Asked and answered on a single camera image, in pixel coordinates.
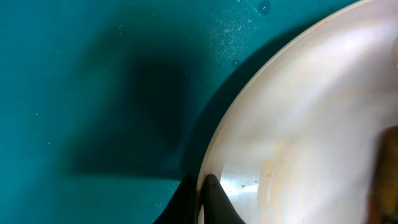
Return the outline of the pink rimmed white plate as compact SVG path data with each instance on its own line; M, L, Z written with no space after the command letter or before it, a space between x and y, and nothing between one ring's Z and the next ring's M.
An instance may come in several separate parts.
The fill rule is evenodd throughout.
M379 135L397 124L397 0L358 1L302 32L246 84L198 182L246 223L364 223Z

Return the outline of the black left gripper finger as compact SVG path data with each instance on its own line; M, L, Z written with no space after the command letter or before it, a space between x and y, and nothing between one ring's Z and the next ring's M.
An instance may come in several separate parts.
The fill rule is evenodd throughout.
M245 224L214 174L208 174L204 179L201 203L204 224Z

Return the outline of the green yellow sponge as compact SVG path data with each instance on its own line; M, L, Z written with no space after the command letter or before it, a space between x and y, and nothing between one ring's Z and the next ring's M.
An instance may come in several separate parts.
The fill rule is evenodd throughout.
M380 136L367 224L397 224L397 126Z

